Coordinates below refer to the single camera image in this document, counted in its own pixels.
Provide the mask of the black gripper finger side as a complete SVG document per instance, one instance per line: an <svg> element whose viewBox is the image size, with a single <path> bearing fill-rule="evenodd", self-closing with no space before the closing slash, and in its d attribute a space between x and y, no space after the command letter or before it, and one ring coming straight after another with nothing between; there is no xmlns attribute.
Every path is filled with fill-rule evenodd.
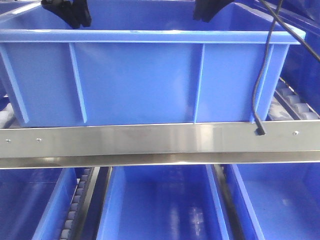
<svg viewBox="0 0 320 240"><path fill-rule="evenodd" d="M70 0L67 2L67 19L72 28L90 27L92 17L86 0Z"/></svg>
<svg viewBox="0 0 320 240"><path fill-rule="evenodd" d="M45 10L61 18L71 28L75 28L75 16L69 0L42 0L41 5Z"/></svg>
<svg viewBox="0 0 320 240"><path fill-rule="evenodd" d="M233 0L196 0L193 19L196 21L210 22L212 18L224 7L234 2Z"/></svg>

